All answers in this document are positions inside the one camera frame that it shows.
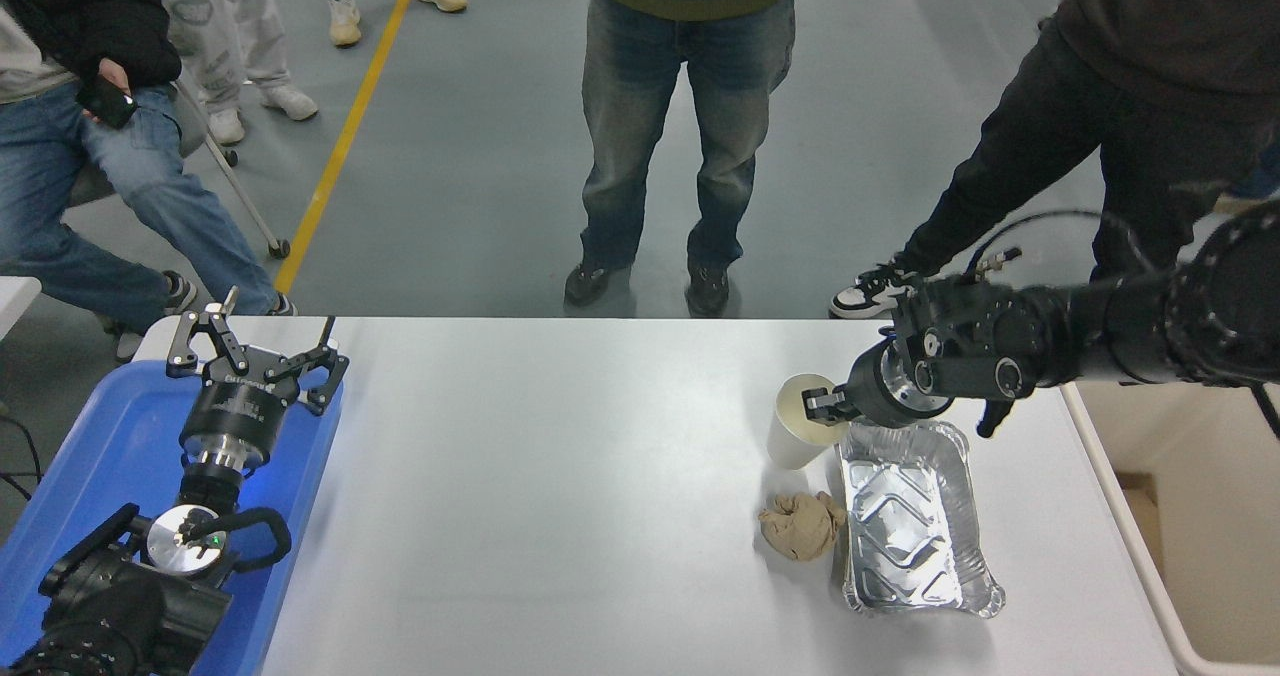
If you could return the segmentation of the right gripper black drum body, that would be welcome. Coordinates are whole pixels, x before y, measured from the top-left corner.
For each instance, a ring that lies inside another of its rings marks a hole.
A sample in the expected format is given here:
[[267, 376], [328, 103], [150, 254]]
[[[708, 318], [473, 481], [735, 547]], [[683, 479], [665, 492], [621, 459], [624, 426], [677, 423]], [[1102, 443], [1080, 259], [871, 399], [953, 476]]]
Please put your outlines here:
[[883, 358], [890, 347], [890, 341], [873, 344], [852, 364], [845, 383], [845, 399], [855, 412], [854, 421], [863, 420], [882, 428], [908, 425], [908, 414], [900, 408], [884, 380]]

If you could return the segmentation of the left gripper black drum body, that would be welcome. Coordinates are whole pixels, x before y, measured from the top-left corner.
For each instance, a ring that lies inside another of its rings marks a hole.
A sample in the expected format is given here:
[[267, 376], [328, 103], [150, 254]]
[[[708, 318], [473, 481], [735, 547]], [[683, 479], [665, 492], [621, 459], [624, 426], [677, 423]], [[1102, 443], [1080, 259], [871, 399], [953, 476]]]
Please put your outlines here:
[[202, 369], [195, 406], [183, 426], [179, 443], [189, 455], [207, 451], [219, 437], [243, 442], [256, 455], [271, 455], [288, 407], [300, 396], [296, 376], [270, 383], [268, 370], [278, 370], [283, 353], [247, 351], [247, 374], [234, 371], [227, 357], [210, 360]]

